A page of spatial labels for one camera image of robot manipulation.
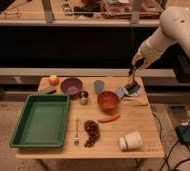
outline orange bowl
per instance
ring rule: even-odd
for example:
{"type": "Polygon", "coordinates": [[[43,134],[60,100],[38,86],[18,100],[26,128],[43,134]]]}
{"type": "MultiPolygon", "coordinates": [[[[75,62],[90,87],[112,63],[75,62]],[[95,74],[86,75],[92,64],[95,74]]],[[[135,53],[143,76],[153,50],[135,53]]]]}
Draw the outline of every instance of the orange bowl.
{"type": "Polygon", "coordinates": [[[104,111],[110,111],[118,106],[119,98],[116,93],[112,91],[103,91],[97,97],[100,108],[104,111]]]}

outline power strip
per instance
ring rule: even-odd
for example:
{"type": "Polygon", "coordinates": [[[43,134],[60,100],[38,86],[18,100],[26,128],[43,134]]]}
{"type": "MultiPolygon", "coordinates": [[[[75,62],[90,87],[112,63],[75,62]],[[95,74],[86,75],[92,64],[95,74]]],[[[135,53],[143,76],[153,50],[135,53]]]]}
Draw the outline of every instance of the power strip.
{"type": "Polygon", "coordinates": [[[175,130],[181,144],[190,144],[190,125],[179,125],[175,130]]]}

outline gray floor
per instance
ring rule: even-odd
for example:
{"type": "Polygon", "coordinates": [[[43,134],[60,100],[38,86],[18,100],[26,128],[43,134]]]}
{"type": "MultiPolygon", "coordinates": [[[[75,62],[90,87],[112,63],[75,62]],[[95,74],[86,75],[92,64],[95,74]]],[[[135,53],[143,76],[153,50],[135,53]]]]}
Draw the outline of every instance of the gray floor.
{"type": "MultiPolygon", "coordinates": [[[[21,160],[15,158],[15,149],[9,147],[11,133],[19,118],[20,111],[24,105],[27,94],[33,92],[6,92],[3,100],[0,100],[0,171],[40,171],[44,170],[34,160],[21,160]]],[[[179,122],[187,121],[190,117],[190,99],[189,104],[166,104],[163,103],[165,98],[161,97],[157,102],[154,100],[152,93],[149,93],[151,107],[154,114],[160,119],[162,123],[162,144],[165,151],[168,153],[169,149],[176,141],[177,137],[174,132],[174,126],[179,122]],[[170,106],[184,106],[187,114],[183,116],[173,116],[170,106]]],[[[171,166],[174,166],[180,160],[188,158],[189,152],[185,146],[180,144],[172,152],[169,159],[171,166]]],[[[125,171],[134,170],[135,161],[127,159],[117,160],[44,160],[51,170],[62,171],[125,171]]],[[[141,171],[157,171],[163,163],[163,159],[149,159],[145,162],[141,171]]],[[[190,162],[186,162],[180,166],[183,171],[190,171],[190,162]]]]}

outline bowl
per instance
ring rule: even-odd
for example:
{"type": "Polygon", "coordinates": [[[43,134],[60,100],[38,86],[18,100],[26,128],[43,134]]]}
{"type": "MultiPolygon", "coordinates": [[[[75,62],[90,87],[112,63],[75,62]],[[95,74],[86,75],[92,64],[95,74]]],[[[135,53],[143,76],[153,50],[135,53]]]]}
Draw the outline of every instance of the bowl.
{"type": "Polygon", "coordinates": [[[65,79],[60,85],[61,91],[70,96],[77,96],[82,88],[82,81],[74,77],[65,79]]]}
{"type": "Polygon", "coordinates": [[[111,111],[118,106],[119,97],[112,91],[103,91],[97,97],[100,108],[104,111],[111,111]]]}

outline cup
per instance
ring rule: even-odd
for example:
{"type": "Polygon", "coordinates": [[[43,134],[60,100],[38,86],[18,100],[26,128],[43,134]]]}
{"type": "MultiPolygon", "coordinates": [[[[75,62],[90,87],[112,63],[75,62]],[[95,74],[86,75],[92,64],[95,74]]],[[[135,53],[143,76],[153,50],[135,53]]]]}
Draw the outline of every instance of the cup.
{"type": "Polygon", "coordinates": [[[105,83],[102,80],[96,80],[94,81],[93,85],[94,85],[95,93],[100,94],[104,89],[105,83]]]}
{"type": "Polygon", "coordinates": [[[141,135],[138,131],[120,137],[118,143],[122,151],[138,149],[143,145],[141,135]]]}

